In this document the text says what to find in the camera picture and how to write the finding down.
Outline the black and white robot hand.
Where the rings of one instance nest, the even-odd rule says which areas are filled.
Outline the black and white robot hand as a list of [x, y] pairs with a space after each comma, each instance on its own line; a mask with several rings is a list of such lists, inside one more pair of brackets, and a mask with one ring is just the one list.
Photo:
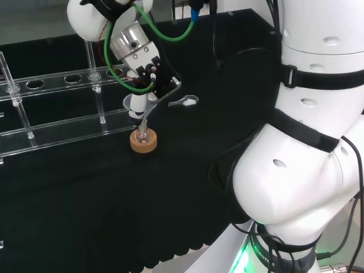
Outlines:
[[142, 94], [132, 94], [126, 106], [131, 122], [140, 125], [153, 107], [180, 89], [181, 76], [154, 42], [148, 42], [125, 57], [123, 63], [136, 74], [137, 89], [149, 88]]

